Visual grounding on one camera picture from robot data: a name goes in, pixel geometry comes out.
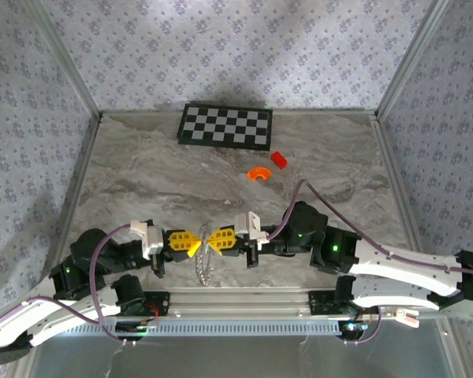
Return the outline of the toothed metal ring disc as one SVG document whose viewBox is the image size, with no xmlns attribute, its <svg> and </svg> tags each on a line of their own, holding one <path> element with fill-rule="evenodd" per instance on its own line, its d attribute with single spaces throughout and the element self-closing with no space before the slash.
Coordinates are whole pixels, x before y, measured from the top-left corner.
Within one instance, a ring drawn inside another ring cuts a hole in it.
<svg viewBox="0 0 473 378">
<path fill-rule="evenodd" d="M 204 224 L 202 224 L 202 226 L 200 227 L 199 238 L 201 240 L 201 244 L 200 244 L 199 249 L 196 251 L 196 254 L 199 252 L 211 252 L 212 254 L 212 249 L 208 245 L 208 239 L 211 234 L 212 234 L 212 224 L 211 224 L 211 221 L 208 220 Z"/>
</svg>

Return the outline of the grey metal sheet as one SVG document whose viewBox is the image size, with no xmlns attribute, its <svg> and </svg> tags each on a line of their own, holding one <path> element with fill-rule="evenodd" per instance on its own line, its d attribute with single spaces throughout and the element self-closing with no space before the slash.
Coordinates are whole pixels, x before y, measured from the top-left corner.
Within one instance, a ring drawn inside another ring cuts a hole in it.
<svg viewBox="0 0 473 378">
<path fill-rule="evenodd" d="M 387 324 L 368 343 L 329 336 L 160 338 L 120 348 L 103 337 L 61 337 L 20 378 L 455 378 L 433 326 Z"/>
</svg>

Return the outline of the aluminium side rail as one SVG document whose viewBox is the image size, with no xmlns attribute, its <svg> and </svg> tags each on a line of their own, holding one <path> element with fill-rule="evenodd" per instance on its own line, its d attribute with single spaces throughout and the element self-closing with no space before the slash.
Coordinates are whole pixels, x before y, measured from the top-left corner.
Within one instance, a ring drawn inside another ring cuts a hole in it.
<svg viewBox="0 0 473 378">
<path fill-rule="evenodd" d="M 84 182 L 85 173 L 98 134 L 101 119 L 102 113 L 99 112 L 95 115 L 91 115 L 88 121 L 88 126 L 77 155 L 77 160 L 73 166 L 68 189 L 65 193 L 65 201 L 63 202 L 61 213 L 56 219 L 54 237 L 51 240 L 50 248 L 44 260 L 42 270 L 40 271 L 39 280 L 47 277 L 50 274 L 51 269 L 64 257 L 71 223 L 79 201 L 80 191 Z"/>
<path fill-rule="evenodd" d="M 433 255 L 421 254 L 422 242 L 419 240 L 418 226 L 413 217 L 406 190 L 397 169 L 397 163 L 389 148 L 382 126 L 378 123 L 376 117 L 370 117 L 370 121 L 387 171 L 389 185 L 407 243 L 406 249 L 391 246 L 389 248 L 390 256 L 384 256 L 386 260 L 385 268 L 378 269 L 376 272 L 389 273 L 390 278 L 419 285 L 432 291 L 437 286 L 434 280 L 434 274 L 437 273 L 437 270 L 427 264 L 433 262 Z"/>
</svg>

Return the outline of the small circuit board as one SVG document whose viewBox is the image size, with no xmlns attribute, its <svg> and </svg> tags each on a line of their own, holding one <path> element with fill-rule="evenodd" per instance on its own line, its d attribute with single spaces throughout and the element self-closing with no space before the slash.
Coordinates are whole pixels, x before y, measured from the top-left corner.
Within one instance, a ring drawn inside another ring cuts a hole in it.
<svg viewBox="0 0 473 378">
<path fill-rule="evenodd" d="M 145 335 L 158 327 L 157 321 L 120 321 L 115 325 L 117 334 Z"/>
<path fill-rule="evenodd" d="M 341 332 L 339 338 L 347 341 L 359 341 L 368 326 L 362 321 L 338 321 Z"/>
</svg>

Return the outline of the aluminium frame post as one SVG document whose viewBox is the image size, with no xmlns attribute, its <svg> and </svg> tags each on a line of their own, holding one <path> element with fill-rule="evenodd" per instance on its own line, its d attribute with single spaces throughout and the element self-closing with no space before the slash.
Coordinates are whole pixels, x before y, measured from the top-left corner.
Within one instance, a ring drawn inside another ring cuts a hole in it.
<svg viewBox="0 0 473 378">
<path fill-rule="evenodd" d="M 21 1 L 85 108 L 94 118 L 99 120 L 101 111 L 43 3 L 41 0 Z"/>
<path fill-rule="evenodd" d="M 379 102 L 378 108 L 375 110 L 375 116 L 379 122 L 383 122 L 388 117 L 452 3 L 453 0 L 431 0 L 382 100 Z"/>
</svg>

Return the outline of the black white checkerboard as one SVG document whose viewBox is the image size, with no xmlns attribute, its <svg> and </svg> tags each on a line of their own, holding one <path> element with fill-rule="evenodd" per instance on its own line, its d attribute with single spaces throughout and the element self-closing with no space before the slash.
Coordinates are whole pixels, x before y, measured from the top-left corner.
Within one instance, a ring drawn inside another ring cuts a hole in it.
<svg viewBox="0 0 473 378">
<path fill-rule="evenodd" d="M 237 106 L 184 106 L 177 130 L 180 144 L 268 151 L 273 111 Z"/>
</svg>

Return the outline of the clear linked key tags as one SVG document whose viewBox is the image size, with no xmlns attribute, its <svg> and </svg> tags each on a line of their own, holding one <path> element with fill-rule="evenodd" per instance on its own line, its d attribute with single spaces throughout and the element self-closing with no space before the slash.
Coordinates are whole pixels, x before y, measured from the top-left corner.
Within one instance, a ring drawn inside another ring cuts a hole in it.
<svg viewBox="0 0 473 378">
<path fill-rule="evenodd" d="M 211 252 L 199 252 L 195 256 L 195 271 L 198 281 L 204 286 L 208 287 L 211 284 L 213 276 L 213 266 Z"/>
</svg>

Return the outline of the aluminium frame rail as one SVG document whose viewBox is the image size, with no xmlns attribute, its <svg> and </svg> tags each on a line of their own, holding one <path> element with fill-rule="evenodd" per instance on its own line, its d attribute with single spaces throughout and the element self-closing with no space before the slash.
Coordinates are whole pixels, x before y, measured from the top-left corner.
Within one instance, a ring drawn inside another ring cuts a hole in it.
<svg viewBox="0 0 473 378">
<path fill-rule="evenodd" d="M 364 304 L 357 305 L 351 300 L 339 300 L 341 314 L 312 316 L 308 304 L 309 291 L 299 288 L 174 288 L 170 293 L 169 312 L 165 317 L 122 317 L 119 316 L 120 308 L 115 305 L 118 300 L 117 292 L 106 287 L 98 294 L 101 313 L 104 317 L 116 317 L 124 321 L 154 320 L 155 318 L 175 318 L 195 320 L 224 320 L 224 319 L 289 319 L 297 317 L 328 317 L 328 318 L 353 318 L 359 311 L 376 313 L 376 306 L 405 307 L 414 309 L 422 307 L 438 311 L 431 302 L 419 300 L 408 293 L 398 297 L 397 304 Z M 87 296 L 79 301 L 48 301 L 46 296 L 24 300 L 19 306 L 22 314 L 28 315 L 33 324 L 47 324 L 49 316 L 62 319 L 78 317 L 83 322 L 97 324 L 99 316 L 96 307 Z"/>
</svg>

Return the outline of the white orange tag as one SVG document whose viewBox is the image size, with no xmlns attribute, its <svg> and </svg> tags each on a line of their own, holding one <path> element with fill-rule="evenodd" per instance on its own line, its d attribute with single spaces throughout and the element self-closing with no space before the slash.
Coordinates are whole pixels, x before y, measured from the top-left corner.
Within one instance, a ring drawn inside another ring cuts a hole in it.
<svg viewBox="0 0 473 378">
<path fill-rule="evenodd" d="M 394 320 L 410 328 L 419 327 L 419 311 L 414 309 L 397 308 L 394 313 Z"/>
</svg>

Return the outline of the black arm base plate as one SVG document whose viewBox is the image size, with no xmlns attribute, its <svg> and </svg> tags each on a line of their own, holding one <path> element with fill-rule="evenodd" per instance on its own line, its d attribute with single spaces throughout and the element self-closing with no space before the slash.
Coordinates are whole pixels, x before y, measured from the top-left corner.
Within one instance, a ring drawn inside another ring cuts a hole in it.
<svg viewBox="0 0 473 378">
<path fill-rule="evenodd" d="M 122 317 L 165 317 L 169 312 L 168 291 L 145 291 L 141 295 L 118 298 L 115 305 Z"/>
<path fill-rule="evenodd" d="M 335 301 L 335 291 L 309 291 L 307 296 L 312 316 L 341 314 L 340 306 Z"/>
</svg>

